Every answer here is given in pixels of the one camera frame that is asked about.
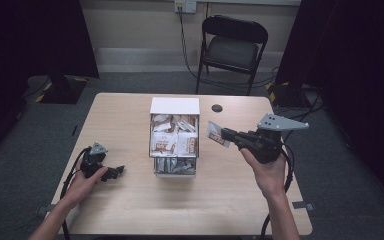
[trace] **packet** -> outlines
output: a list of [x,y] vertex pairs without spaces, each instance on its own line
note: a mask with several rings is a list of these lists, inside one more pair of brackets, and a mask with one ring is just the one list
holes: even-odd
[[208,121],[207,137],[226,148],[230,146],[230,142],[221,137],[221,127],[214,122]]
[[159,174],[191,175],[195,171],[195,162],[193,158],[156,158],[156,171]]
[[196,118],[188,115],[173,115],[173,122],[185,132],[196,132]]
[[154,132],[151,139],[152,156],[173,156],[177,142],[177,134]]
[[179,157],[195,157],[198,146],[198,135],[190,132],[179,132],[179,138],[176,145],[177,155]]
[[171,116],[168,114],[155,115],[152,122],[154,132],[161,132],[172,128]]

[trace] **cardboard box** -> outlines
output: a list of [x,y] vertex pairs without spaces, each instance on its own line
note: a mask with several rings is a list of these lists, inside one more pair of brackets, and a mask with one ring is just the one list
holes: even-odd
[[162,177],[196,175],[199,156],[199,98],[154,97],[149,156]]

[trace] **chair backrest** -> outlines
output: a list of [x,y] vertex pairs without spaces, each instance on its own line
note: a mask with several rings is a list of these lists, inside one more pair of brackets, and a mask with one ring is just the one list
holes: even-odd
[[206,18],[202,23],[202,31],[204,35],[209,33],[259,44],[265,44],[269,37],[267,30],[259,23],[222,15]]

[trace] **folding chair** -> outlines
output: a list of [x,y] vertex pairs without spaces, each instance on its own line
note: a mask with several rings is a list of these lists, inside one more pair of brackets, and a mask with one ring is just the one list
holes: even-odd
[[[207,47],[207,34],[214,36]],[[202,23],[202,45],[195,94],[198,94],[202,66],[250,75],[249,95],[266,46],[268,33],[259,23],[214,15]]]

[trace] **baseboard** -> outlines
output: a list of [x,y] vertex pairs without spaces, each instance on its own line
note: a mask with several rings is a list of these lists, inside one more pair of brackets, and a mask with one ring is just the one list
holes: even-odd
[[[188,71],[183,52],[177,49],[95,48],[99,72],[178,72]],[[271,72],[280,65],[283,52],[263,52],[258,72]],[[189,69],[198,71],[198,51],[187,51]]]

